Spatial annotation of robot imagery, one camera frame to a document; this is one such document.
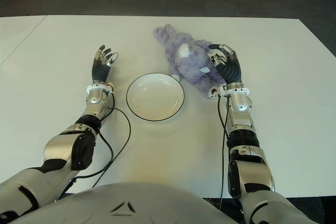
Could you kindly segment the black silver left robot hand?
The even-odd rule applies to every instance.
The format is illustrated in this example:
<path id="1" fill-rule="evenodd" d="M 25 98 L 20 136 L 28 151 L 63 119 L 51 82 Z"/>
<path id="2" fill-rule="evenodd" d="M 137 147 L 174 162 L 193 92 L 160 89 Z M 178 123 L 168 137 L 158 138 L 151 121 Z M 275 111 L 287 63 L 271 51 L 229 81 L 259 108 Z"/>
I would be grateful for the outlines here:
<path id="1" fill-rule="evenodd" d="M 92 82 L 106 83 L 112 65 L 117 60 L 119 54 L 112 52 L 111 48 L 102 45 L 97 50 L 91 69 Z"/>

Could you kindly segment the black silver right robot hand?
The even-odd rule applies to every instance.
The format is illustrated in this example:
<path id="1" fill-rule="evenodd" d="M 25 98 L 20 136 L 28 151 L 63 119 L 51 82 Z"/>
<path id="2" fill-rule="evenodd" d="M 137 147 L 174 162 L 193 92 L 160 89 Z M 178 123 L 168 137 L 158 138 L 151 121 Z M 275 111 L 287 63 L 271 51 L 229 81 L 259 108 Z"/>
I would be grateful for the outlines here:
<path id="1" fill-rule="evenodd" d="M 211 56 L 211 61 L 226 84 L 242 83 L 242 72 L 236 52 L 226 44 L 210 44 L 208 47 L 223 53 Z"/>

